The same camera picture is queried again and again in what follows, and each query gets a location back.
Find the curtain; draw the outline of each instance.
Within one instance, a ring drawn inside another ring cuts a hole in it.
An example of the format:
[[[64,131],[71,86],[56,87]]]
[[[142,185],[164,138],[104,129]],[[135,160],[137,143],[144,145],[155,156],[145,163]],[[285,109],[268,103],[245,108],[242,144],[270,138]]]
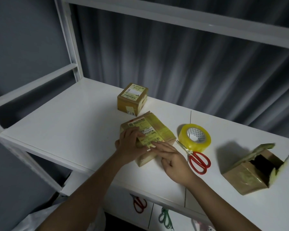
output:
[[[253,1],[228,0],[219,8],[250,19]],[[188,6],[210,12],[209,3]],[[148,87],[151,97],[289,138],[289,49],[84,6],[74,10],[85,77],[121,88],[133,82]],[[289,0],[256,16],[286,26]]]

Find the forearm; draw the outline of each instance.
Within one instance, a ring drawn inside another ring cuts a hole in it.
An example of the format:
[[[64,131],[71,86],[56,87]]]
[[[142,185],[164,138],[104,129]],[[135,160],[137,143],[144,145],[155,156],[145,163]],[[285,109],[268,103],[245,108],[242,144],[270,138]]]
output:
[[[195,176],[187,186],[217,231],[260,231],[253,223]]]
[[[116,155],[109,158],[87,181],[40,225],[39,231],[86,230],[115,175],[122,167]]]

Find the patterned tape core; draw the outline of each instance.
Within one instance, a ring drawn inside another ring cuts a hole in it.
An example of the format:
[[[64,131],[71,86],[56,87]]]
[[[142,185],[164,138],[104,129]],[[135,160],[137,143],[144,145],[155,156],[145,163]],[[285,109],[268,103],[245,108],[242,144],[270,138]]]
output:
[[[189,128],[187,130],[187,134],[196,136],[198,139],[194,141],[196,143],[203,143],[206,140],[206,136],[204,135],[204,133],[200,129],[197,129],[197,128]]]

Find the white tabletop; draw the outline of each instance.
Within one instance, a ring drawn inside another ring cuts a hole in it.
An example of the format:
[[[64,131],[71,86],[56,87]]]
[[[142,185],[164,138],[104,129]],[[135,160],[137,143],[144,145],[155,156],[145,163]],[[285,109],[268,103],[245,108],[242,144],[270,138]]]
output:
[[[133,118],[117,110],[116,97],[121,91],[84,78],[4,130],[0,137],[30,153],[90,175],[115,151],[120,124]],[[147,111],[153,112],[176,136],[182,124],[191,122],[204,127],[212,138],[204,152],[212,162],[201,176],[204,181],[262,230],[289,228],[289,166],[270,189],[245,196],[224,179],[219,168],[227,168],[261,143],[276,143],[272,152],[284,160],[289,154],[289,139],[150,97],[141,114]],[[174,146],[186,156],[180,147]],[[168,178],[158,159],[140,168],[135,162],[126,165],[115,182],[175,210],[184,207],[185,188]],[[188,191],[185,207],[204,214]]]
[[[285,160],[289,155],[289,139],[197,111],[192,111],[191,123],[205,128],[212,139],[204,151],[212,166],[200,177],[261,230],[289,230],[289,164],[269,189],[244,196],[220,173],[262,143],[276,143],[270,151]],[[188,191],[186,208],[199,210]]]

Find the clear packing tape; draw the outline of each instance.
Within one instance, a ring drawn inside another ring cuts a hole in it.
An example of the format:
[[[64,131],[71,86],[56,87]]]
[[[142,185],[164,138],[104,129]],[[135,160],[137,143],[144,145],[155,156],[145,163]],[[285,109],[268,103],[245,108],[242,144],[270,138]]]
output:
[[[196,141],[190,139],[189,135],[197,137]],[[211,144],[209,133],[196,124],[186,124],[179,134],[179,141],[189,150],[203,152]]]

